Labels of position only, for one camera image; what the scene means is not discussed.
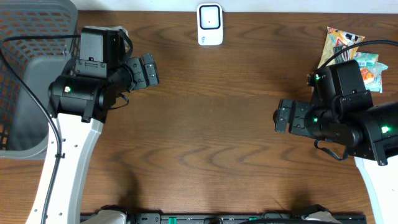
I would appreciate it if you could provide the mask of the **orange tissue pack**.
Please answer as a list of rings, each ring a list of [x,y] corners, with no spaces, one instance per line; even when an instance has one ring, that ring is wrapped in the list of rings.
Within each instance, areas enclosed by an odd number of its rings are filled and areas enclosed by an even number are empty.
[[[365,85],[368,85],[372,83],[375,79],[375,76],[372,71],[370,71],[368,68],[363,67],[360,69],[361,71],[361,76],[363,78],[363,82]]]

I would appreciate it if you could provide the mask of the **teal packet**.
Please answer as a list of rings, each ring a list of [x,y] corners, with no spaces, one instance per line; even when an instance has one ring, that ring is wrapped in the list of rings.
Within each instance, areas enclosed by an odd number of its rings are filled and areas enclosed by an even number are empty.
[[[376,64],[371,67],[371,71],[374,74],[374,81],[367,85],[370,91],[382,93],[382,72],[387,70],[388,66],[383,63],[376,62]]]

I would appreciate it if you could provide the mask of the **green tissue pack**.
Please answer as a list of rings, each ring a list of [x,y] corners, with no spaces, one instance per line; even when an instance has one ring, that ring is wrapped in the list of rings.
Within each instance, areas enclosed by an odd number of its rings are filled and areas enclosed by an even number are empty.
[[[354,55],[355,61],[358,62],[358,65],[360,67],[371,67],[374,66],[378,59],[379,55],[378,54],[370,54],[370,53],[363,53],[363,52],[357,52]]]

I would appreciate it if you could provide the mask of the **yellow snack bag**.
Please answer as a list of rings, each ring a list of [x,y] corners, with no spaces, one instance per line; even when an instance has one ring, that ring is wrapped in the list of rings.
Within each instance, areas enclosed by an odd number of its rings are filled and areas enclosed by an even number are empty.
[[[322,52],[322,56],[320,59],[320,63],[318,64],[318,68],[320,68],[330,57],[334,55],[333,48],[339,45],[351,46],[354,44],[358,44],[365,39],[365,36],[352,34],[343,30],[335,29],[332,27],[327,27],[327,35],[326,40]],[[354,55],[358,48],[353,48],[351,50],[351,59],[354,59]],[[334,59],[328,63],[327,65],[333,65]]]

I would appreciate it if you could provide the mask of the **black round-logo packet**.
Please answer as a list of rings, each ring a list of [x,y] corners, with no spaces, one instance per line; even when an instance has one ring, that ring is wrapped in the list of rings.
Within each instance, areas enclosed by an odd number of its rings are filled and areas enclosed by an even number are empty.
[[[333,53],[336,55],[338,52],[347,48],[346,45],[339,45],[333,48]],[[334,63],[343,63],[351,60],[351,50],[346,50],[339,55],[337,55],[334,59]]]

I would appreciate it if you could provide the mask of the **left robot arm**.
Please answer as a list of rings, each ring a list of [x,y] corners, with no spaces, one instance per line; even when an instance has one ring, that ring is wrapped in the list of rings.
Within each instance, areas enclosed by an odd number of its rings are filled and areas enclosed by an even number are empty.
[[[159,83],[151,54],[133,57],[122,27],[86,26],[80,56],[49,85],[49,139],[28,223],[79,223],[91,155],[109,111],[130,91]]]

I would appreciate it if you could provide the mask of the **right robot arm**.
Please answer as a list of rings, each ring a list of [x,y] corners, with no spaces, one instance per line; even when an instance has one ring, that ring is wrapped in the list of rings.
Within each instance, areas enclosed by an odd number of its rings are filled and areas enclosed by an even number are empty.
[[[322,66],[308,76],[309,102],[280,100],[275,130],[345,147],[354,157],[376,223],[397,223],[397,103],[374,105],[355,60]]]

